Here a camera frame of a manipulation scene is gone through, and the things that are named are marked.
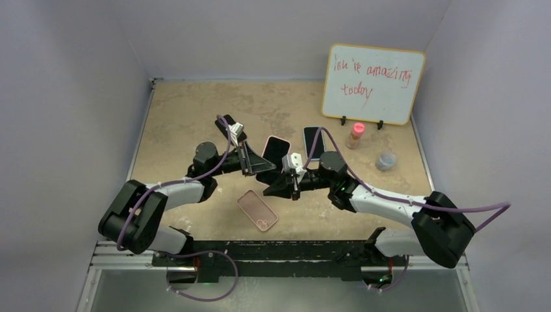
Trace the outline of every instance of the black smartphone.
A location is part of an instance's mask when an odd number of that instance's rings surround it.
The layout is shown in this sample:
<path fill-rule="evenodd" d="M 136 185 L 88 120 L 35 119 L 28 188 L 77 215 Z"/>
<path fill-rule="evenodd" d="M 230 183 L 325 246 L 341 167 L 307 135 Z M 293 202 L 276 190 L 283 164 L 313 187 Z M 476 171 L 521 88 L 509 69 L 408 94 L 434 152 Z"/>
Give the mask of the black smartphone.
<path fill-rule="evenodd" d="M 306 157 L 310 156 L 310 151 L 314 143 L 314 137 L 316 136 L 316 131 L 319 127 L 305 127 L 303 130 L 304 135 L 304 146 L 306 147 Z M 314 155 L 312 156 L 312 161 L 319 161 L 322 154 L 326 151 L 326 143 L 324 141 L 323 133 L 320 132 L 318 135 L 318 141 L 314 149 Z"/>
<path fill-rule="evenodd" d="M 230 116 L 230 115 L 224 115 L 224 119 L 225 121 L 227 122 L 228 125 L 233 125 L 235 124 L 235 120 Z M 220 122 L 218 120 L 218 118 L 214 121 L 214 124 L 218 127 L 218 130 L 220 130 L 220 132 L 222 132 L 222 134 L 227 137 L 227 133 L 225 132 L 225 127 L 224 125 L 222 124 L 222 122 Z M 241 142 L 243 140 L 246 140 L 247 139 L 247 135 L 245 134 L 245 131 L 241 132 L 241 134 L 237 137 L 237 142 Z"/>
<path fill-rule="evenodd" d="M 283 161 L 281 159 L 289 153 L 290 149 L 291 143 L 288 140 L 270 135 L 266 140 L 266 145 L 264 145 L 262 158 L 273 163 L 275 169 L 256 174 L 255 179 L 262 184 L 271 185 L 283 170 Z"/>

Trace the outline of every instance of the tabletop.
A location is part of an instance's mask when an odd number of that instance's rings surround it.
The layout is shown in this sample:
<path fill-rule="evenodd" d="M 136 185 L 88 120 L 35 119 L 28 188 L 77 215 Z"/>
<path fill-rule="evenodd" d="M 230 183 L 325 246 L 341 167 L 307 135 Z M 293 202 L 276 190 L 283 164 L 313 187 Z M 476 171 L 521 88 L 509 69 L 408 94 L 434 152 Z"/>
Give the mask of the tabletop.
<path fill-rule="evenodd" d="M 157 82 L 131 177 L 142 183 L 181 179 L 196 146 L 205 141 L 223 153 L 227 141 L 214 121 L 230 114 L 244 125 L 248 143 L 261 154 L 270 135 L 291 142 L 291 152 L 305 161 L 302 129 L 324 126 L 335 138 L 350 167 L 378 189 L 428 196 L 431 187 L 411 122 L 406 125 L 365 123 L 357 149 L 348 149 L 352 121 L 322 116 L 322 82 Z M 327 150 L 334 150 L 326 137 Z M 392 151 L 397 162 L 389 171 L 375 167 L 378 155 Z M 312 162 L 309 168 L 317 168 Z M 266 186 L 240 173 L 216 177 L 218 188 L 207 201 L 166 211 L 161 224 L 184 229 L 199 240 L 339 240 L 367 239 L 373 230 L 404 226 L 372 214 L 341 211 L 327 199 L 327 189 L 302 192 L 298 201 L 264 197 Z M 236 200 L 254 190 L 279 216 L 260 231 Z"/>

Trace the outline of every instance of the clear plastic container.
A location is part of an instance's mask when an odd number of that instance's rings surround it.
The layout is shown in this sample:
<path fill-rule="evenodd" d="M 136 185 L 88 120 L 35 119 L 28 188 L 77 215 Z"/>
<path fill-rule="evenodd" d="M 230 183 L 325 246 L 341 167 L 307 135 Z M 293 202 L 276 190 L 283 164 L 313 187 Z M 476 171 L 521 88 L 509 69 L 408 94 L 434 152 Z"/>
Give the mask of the clear plastic container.
<path fill-rule="evenodd" d="M 396 156 L 391 151 L 384 151 L 375 162 L 375 167 L 381 171 L 387 171 L 396 164 Z"/>
<path fill-rule="evenodd" d="M 352 126 L 352 130 L 346 139 L 346 147 L 350 149 L 357 148 L 360 144 L 360 137 L 365 130 L 365 126 L 361 122 L 357 122 Z"/>

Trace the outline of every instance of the white wall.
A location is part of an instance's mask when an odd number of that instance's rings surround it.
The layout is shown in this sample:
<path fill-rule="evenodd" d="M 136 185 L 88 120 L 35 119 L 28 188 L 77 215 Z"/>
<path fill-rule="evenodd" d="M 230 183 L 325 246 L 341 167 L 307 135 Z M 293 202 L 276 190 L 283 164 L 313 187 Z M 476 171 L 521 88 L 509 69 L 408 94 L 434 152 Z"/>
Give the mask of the white wall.
<path fill-rule="evenodd" d="M 74 311 L 147 75 L 104 0 L 2 0 L 0 42 L 0 310 Z"/>
<path fill-rule="evenodd" d="M 414 114 L 435 186 L 513 204 L 467 250 L 484 312 L 551 305 L 550 16 L 549 0 L 456 0 L 426 51 Z"/>
<path fill-rule="evenodd" d="M 152 77 L 323 79 L 335 42 L 424 50 L 451 0 L 110 0 Z"/>

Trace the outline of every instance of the pink smartphone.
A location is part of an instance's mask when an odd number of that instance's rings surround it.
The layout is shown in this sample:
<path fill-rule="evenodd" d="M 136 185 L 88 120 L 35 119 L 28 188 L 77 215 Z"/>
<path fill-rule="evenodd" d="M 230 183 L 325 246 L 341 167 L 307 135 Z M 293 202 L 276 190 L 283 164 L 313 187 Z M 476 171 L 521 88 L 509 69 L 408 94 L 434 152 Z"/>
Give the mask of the pink smartphone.
<path fill-rule="evenodd" d="M 261 172 L 255 175 L 255 179 L 264 184 L 271 185 L 283 170 L 281 159 L 289 153 L 291 143 L 277 136 L 270 135 L 262 150 L 262 157 L 275 165 L 275 169 L 269 172 Z"/>
<path fill-rule="evenodd" d="M 237 200 L 237 205 L 262 232 L 268 231 L 277 222 L 277 214 L 253 190 L 245 192 Z"/>

